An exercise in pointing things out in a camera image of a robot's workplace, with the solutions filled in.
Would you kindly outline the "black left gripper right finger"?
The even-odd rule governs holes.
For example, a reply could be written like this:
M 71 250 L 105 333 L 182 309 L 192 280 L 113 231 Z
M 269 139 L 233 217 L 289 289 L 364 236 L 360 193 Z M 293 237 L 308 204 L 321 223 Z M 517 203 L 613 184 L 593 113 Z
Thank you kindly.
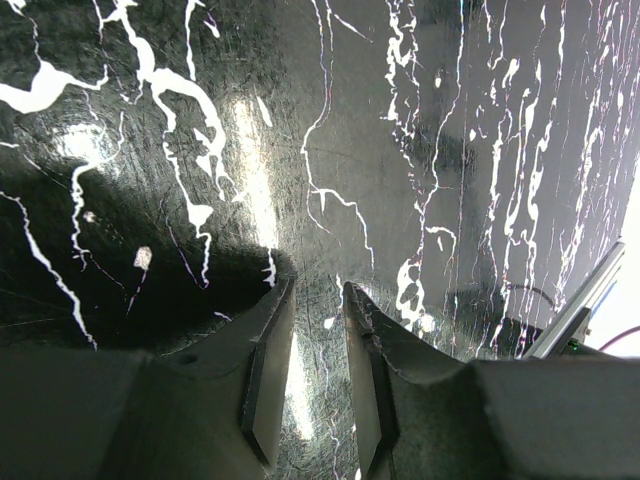
M 343 309 L 365 479 L 635 479 L 639 364 L 458 361 L 353 283 Z

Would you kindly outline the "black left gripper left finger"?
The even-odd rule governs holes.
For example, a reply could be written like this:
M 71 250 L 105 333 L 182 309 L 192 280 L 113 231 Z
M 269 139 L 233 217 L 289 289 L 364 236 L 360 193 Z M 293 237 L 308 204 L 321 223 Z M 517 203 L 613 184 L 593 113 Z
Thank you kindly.
M 5 479 L 262 479 L 275 467 L 294 323 L 279 280 L 166 356 L 5 349 Z

